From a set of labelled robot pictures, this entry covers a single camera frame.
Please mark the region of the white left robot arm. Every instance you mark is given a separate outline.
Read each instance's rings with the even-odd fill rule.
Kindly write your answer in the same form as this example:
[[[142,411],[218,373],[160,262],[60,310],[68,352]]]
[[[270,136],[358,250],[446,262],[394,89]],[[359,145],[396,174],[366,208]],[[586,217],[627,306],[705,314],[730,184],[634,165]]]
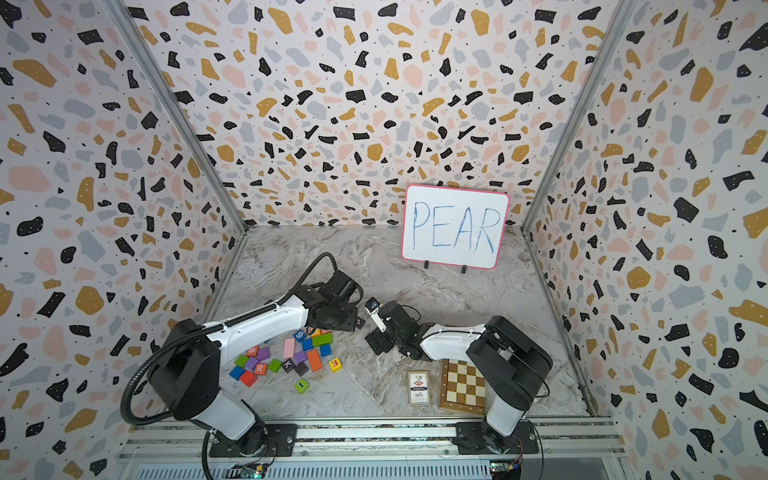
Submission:
[[[189,421],[229,443],[236,454],[251,456],[267,443],[265,423],[255,410],[220,385],[220,367],[281,334],[306,326],[351,332],[356,327],[364,290],[349,275],[335,269],[324,282],[310,283],[304,271],[282,297],[229,319],[176,324],[164,344],[136,370],[120,401],[120,415],[132,426],[146,426],[167,418]],[[139,417],[132,399],[146,380],[165,405],[165,411]]]

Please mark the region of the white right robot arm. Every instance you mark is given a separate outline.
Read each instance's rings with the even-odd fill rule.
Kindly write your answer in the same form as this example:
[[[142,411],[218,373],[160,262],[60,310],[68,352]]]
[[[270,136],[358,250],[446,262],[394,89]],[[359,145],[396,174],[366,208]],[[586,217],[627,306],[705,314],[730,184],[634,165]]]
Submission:
[[[365,309],[376,324],[366,336],[375,354],[397,349],[412,360],[465,361],[477,368],[495,393],[480,425],[458,432],[455,445],[471,453],[496,454],[513,446],[514,430],[546,386],[553,367],[542,347],[502,316],[484,325],[447,327],[418,322],[396,301],[382,304],[370,298]]]

